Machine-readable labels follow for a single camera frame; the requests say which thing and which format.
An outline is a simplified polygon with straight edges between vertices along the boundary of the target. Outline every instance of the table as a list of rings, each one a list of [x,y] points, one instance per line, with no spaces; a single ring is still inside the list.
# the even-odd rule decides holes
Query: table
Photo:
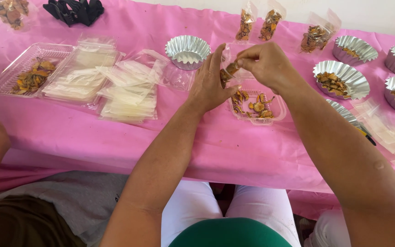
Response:
[[[32,2],[42,4],[39,0]],[[42,7],[37,25],[27,32],[7,32],[0,22],[0,73],[31,44],[75,44],[81,32],[113,35],[118,40],[117,49],[128,55],[143,48],[163,54],[167,41],[178,35],[198,36],[214,50],[223,42],[233,41],[240,21],[238,14],[209,9],[199,11],[127,0],[104,0],[103,5],[105,13],[91,27],[80,24],[68,28]],[[284,49],[307,82],[319,90],[312,73],[314,65],[335,59],[332,45],[320,56],[296,51],[307,26],[283,21],[272,40]],[[383,61],[388,49],[395,45],[395,37],[357,30],[340,30],[337,35],[362,38],[378,50],[378,59],[357,69],[368,79],[371,94],[381,93],[384,79],[393,76]],[[97,120],[95,115],[45,100],[0,96],[0,120],[12,142],[12,149],[0,166],[0,190],[62,171],[128,174],[186,98],[186,92],[159,87],[158,120],[127,125]],[[352,108],[347,101],[339,103]],[[388,160],[395,159],[381,146],[377,148]],[[184,177],[288,189],[294,213],[309,218],[339,207],[310,160],[289,113],[272,126],[253,126],[237,120],[226,103],[208,112],[197,128]]]

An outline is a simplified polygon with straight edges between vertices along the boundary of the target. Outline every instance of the gray shirt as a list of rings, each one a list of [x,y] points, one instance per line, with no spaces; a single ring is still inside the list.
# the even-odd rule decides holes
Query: gray shirt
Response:
[[[0,199],[28,195],[53,203],[74,235],[90,247],[103,236],[128,177],[69,171],[2,192]]]

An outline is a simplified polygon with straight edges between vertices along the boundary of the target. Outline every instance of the white wall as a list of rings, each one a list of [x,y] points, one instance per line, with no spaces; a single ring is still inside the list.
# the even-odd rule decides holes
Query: white wall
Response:
[[[210,8],[239,14],[243,0],[136,0],[145,3]],[[266,15],[267,0],[254,0],[259,17]],[[288,21],[306,22],[310,11],[326,14],[328,8],[342,20],[342,28],[395,35],[395,0],[279,0],[288,10]]]

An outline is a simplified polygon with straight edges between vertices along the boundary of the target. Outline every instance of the hand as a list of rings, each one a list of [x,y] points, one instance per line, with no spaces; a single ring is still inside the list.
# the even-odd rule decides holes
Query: hand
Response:
[[[271,88],[276,94],[293,90],[295,83],[304,81],[283,50],[274,42],[241,51],[236,60],[240,67],[250,71],[257,81]]]
[[[219,45],[196,71],[195,82],[186,103],[202,114],[221,105],[240,89],[239,85],[223,89],[220,84],[220,62],[225,46],[226,44]]]

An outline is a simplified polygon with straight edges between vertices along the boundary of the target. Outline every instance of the brown shirt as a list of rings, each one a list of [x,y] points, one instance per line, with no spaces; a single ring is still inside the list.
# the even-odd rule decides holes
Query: brown shirt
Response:
[[[54,205],[31,196],[0,200],[1,247],[86,247]]]

